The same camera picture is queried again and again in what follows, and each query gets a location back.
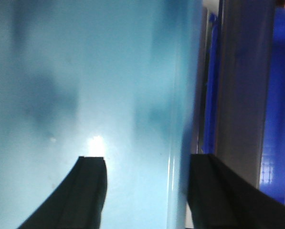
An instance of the blue panel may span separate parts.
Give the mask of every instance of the blue panel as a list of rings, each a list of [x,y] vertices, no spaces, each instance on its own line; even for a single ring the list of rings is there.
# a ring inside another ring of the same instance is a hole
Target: blue panel
[[[205,126],[204,126],[204,145],[202,147],[205,154],[214,153],[215,143],[215,123],[217,111],[218,97],[218,76],[219,76],[219,58],[217,53],[218,44],[218,19],[216,16],[211,16],[213,23],[210,61],[207,80],[206,107],[205,107]]]
[[[276,9],[260,190],[285,199],[285,9]]]
[[[0,229],[20,225],[78,156],[105,156],[102,229],[184,228],[201,9],[0,0]]]

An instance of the blue object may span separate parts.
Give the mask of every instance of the blue object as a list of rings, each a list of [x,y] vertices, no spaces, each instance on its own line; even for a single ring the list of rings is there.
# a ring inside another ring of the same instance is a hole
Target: blue object
[[[260,190],[285,201],[285,9],[277,8],[268,86]]]
[[[205,124],[204,124],[204,145],[202,147],[205,154],[214,153],[215,125],[218,100],[218,77],[219,77],[219,58],[218,58],[218,19],[212,15],[210,21],[213,23],[210,47],[210,61],[208,67]]]

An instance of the translucent container wall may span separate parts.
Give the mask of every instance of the translucent container wall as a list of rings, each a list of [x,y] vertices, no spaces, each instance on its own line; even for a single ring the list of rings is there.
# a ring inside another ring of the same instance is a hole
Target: translucent container wall
[[[200,0],[0,0],[0,229],[82,155],[106,160],[102,229],[184,228],[200,20]]]

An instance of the bright light spot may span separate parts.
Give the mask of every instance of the bright light spot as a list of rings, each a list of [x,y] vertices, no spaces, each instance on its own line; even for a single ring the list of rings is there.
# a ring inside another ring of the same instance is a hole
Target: bright light spot
[[[87,156],[98,157],[105,156],[105,144],[101,136],[94,136],[88,139]]]

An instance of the light blue plastic container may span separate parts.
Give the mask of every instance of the light blue plastic container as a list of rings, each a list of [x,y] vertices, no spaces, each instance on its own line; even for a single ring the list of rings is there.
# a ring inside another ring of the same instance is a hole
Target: light blue plastic container
[[[200,0],[0,0],[0,229],[78,156],[106,160],[102,229],[184,228],[200,23]]]

